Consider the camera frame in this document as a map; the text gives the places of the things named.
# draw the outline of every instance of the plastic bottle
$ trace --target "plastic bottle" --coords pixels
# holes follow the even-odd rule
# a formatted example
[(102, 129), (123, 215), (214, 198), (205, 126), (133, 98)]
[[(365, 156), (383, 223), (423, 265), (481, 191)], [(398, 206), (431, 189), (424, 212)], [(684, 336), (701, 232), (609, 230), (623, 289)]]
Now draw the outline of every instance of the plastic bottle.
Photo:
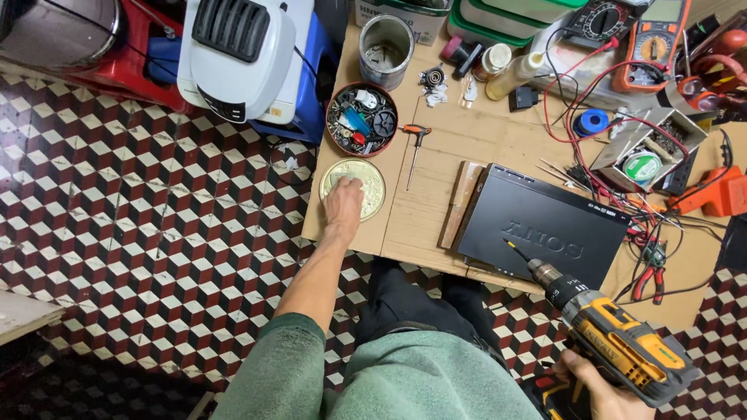
[(511, 61), (511, 48), (506, 44), (495, 44), (485, 50), (480, 62), (472, 69), (474, 78), (488, 81), (495, 77)]
[(545, 56), (541, 52), (531, 52), (514, 58), (503, 71), (488, 82), (485, 94), (494, 101), (500, 101), (512, 90), (532, 80), (544, 62)]

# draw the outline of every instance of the sony logo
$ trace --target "sony logo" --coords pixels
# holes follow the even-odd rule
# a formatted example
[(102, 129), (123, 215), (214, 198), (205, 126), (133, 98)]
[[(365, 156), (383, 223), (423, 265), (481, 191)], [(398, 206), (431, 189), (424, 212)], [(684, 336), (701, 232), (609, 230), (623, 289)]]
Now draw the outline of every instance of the sony logo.
[(550, 236), (546, 233), (540, 232), (531, 226), (522, 226), (520, 223), (513, 221), (510, 226), (502, 229), (501, 232), (511, 235), (514, 238), (533, 242), (534, 244), (538, 244), (539, 246), (545, 247), (555, 253), (563, 252), (573, 259), (581, 258), (581, 253), (583, 252), (583, 246), (564, 242), (555, 236)]

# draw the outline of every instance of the white appliance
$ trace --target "white appliance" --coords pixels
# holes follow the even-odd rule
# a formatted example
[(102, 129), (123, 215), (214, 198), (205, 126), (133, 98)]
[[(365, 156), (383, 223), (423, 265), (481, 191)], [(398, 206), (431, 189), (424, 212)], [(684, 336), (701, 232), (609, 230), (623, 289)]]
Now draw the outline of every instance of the white appliance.
[[(239, 60), (192, 37), (202, 3), (208, 6), (253, 3), (267, 10), (267, 33), (254, 63)], [(187, 0), (177, 72), (180, 94), (192, 105), (210, 108), (232, 122), (291, 122), (296, 112), (301, 69), (305, 65), (294, 46), (301, 52), (305, 51), (313, 10), (313, 0), (287, 3), (278, 0)], [(243, 117), (238, 112), (240, 109), (244, 109)]]

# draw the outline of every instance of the yellow and black drill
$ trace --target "yellow and black drill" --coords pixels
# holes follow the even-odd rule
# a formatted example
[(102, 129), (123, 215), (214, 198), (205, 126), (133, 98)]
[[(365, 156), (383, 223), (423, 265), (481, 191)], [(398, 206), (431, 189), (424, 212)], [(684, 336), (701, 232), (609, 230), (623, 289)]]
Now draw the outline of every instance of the yellow and black drill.
[[(545, 297), (561, 311), (575, 350), (589, 357), (611, 384), (625, 385), (649, 407), (659, 407), (698, 377), (698, 368), (673, 336), (662, 339), (604, 294), (542, 260), (530, 259), (504, 240), (524, 258)], [(521, 388), (547, 419), (591, 418), (589, 390), (580, 381), (565, 383), (552, 374), (540, 375), (525, 380)]]

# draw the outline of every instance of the orange multimeter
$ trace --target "orange multimeter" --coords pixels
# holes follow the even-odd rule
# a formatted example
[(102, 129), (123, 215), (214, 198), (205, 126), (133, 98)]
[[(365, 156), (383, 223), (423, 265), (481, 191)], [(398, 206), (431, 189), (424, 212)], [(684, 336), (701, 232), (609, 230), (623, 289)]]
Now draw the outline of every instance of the orange multimeter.
[[(667, 66), (672, 75), (672, 60), (687, 20), (690, 0), (654, 0), (641, 19), (630, 29), (625, 60), (655, 61)], [(647, 66), (626, 64), (613, 77), (618, 92), (654, 93), (664, 88), (657, 75)]]

